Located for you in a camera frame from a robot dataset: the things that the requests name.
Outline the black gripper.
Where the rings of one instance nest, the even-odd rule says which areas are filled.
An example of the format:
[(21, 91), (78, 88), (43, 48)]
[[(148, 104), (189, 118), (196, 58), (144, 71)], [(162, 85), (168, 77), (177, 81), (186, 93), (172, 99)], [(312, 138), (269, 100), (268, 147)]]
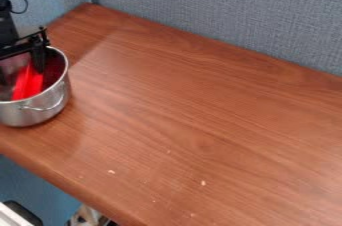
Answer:
[(33, 68), (42, 73), (47, 45), (43, 26), (17, 29), (10, 14), (0, 13), (0, 60), (29, 52)]

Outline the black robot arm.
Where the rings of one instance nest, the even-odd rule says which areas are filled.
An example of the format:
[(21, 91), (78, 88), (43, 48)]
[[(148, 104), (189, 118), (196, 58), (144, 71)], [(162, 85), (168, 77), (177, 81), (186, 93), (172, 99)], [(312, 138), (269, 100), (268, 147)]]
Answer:
[(11, 15), (22, 14), (25, 11), (26, 8), (14, 11), (10, 0), (0, 0), (0, 60), (29, 53), (33, 68), (41, 73), (45, 69), (46, 50), (50, 42), (43, 26), (25, 35), (18, 34)]

